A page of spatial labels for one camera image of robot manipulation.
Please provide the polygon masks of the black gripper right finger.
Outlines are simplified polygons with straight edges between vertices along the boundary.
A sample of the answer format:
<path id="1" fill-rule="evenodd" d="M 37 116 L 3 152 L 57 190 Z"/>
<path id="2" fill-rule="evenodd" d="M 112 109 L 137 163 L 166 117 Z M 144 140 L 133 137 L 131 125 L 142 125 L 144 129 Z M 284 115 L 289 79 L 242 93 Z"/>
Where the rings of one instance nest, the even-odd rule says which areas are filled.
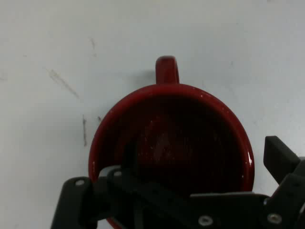
<path id="1" fill-rule="evenodd" d="M 264 142 L 264 166 L 278 183 L 271 196 L 254 192 L 192 194 L 205 208 L 200 223 L 210 229 L 303 229 L 305 227 L 305 159 L 277 136 Z"/>

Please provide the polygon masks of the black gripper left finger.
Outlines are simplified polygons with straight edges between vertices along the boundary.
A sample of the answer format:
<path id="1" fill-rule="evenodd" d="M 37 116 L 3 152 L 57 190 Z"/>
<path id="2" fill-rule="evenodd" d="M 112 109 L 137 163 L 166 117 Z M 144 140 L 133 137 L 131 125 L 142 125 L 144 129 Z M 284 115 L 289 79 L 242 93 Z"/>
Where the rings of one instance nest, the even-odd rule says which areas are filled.
<path id="1" fill-rule="evenodd" d="M 53 229 L 95 229 L 110 219 L 116 229 L 196 229 L 193 206 L 153 182 L 143 182 L 129 169 L 114 169 L 92 182 L 67 180 L 51 224 Z"/>

